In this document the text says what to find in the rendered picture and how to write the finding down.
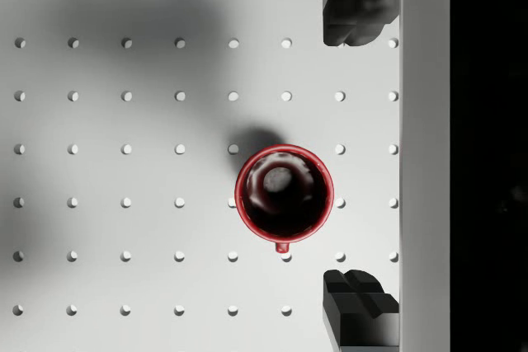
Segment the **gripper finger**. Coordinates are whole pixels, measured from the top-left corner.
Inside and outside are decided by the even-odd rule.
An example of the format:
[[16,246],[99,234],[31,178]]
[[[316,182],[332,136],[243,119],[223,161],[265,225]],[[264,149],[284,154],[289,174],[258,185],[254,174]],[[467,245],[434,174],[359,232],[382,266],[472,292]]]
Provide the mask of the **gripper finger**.
[[399,352],[399,304],[363,270],[325,271],[323,319],[334,352]]
[[398,15],[399,0],[323,0],[323,43],[367,45]]

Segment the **red mug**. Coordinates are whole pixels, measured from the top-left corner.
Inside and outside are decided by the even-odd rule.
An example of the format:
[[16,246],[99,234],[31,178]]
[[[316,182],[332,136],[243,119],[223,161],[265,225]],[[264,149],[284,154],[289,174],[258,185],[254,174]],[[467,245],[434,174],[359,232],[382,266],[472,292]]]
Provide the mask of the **red mug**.
[[314,235],[332,211],[334,187],[323,161],[309,150],[272,145],[242,166],[234,199],[238,214],[257,236],[287,253],[290,244]]

